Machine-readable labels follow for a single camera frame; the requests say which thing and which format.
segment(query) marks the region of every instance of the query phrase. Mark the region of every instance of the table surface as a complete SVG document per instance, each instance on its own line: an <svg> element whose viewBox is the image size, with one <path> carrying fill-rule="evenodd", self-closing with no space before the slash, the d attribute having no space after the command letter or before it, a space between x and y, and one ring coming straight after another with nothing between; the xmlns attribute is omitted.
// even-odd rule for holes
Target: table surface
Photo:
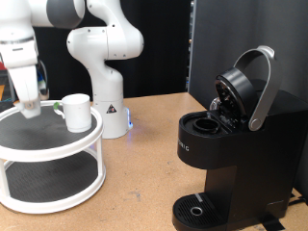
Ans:
<svg viewBox="0 0 308 231"><path fill-rule="evenodd" d="M204 111L188 93L125 99L134 128L103 140L107 168L102 188L88 201L49 215L26 215L0 206L0 230L175 231L172 206L180 197L201 193L206 170L177 157L179 118ZM308 207L288 209L280 219L287 230L306 231ZM244 231L265 231L259 224Z"/></svg>

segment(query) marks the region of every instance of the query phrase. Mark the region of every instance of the black coffee maker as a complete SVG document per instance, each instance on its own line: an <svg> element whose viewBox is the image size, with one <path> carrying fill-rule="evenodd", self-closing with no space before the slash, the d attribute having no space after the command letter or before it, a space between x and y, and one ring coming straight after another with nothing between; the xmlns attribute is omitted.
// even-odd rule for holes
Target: black coffee maker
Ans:
<svg viewBox="0 0 308 231"><path fill-rule="evenodd" d="M268 81L249 81L245 68L259 56ZM207 169L205 190L173 205L178 231L231 231L270 225L286 214L308 128L308 104L279 90L274 51L259 46L216 78L212 110L184 115L178 156Z"/></svg>

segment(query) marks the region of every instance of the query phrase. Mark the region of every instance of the black wall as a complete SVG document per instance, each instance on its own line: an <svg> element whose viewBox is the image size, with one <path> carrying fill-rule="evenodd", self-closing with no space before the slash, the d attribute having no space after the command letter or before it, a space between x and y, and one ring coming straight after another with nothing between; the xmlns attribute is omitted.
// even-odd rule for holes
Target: black wall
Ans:
<svg viewBox="0 0 308 231"><path fill-rule="evenodd" d="M307 0L197 0L190 93L209 108L214 81L248 49L267 45L283 66L281 89L308 102ZM262 60L246 76L267 79ZM308 197L308 146L296 187Z"/></svg>
<svg viewBox="0 0 308 231"><path fill-rule="evenodd" d="M127 19L144 37L144 50L135 59L108 61L124 78L124 97L185 90L190 0L121 0ZM79 27L106 26L86 11ZM39 57L49 77L50 99L76 92L91 93L90 76L66 48L70 30L36 28Z"/></svg>

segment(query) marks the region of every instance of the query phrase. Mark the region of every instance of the warning label sticker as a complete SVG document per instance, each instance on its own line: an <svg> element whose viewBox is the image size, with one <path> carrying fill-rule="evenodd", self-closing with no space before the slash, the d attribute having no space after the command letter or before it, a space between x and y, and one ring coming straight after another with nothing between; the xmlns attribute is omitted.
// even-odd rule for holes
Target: warning label sticker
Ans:
<svg viewBox="0 0 308 231"><path fill-rule="evenodd" d="M112 114L112 113L116 113L116 109L115 107L111 104L108 111L107 111L107 114Z"/></svg>

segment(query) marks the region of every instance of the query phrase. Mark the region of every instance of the gray handle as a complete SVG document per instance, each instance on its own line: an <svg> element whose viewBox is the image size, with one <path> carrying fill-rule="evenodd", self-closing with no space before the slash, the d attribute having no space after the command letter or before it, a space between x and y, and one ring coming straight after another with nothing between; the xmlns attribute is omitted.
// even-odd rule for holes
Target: gray handle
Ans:
<svg viewBox="0 0 308 231"><path fill-rule="evenodd" d="M251 131L257 131L262 127L282 82L281 65L280 62L276 60L274 54L274 50L270 47L259 46L256 49L248 50L243 53L234 64L234 67L244 72L250 62L264 55L269 65L268 82L249 121L249 129Z"/></svg>

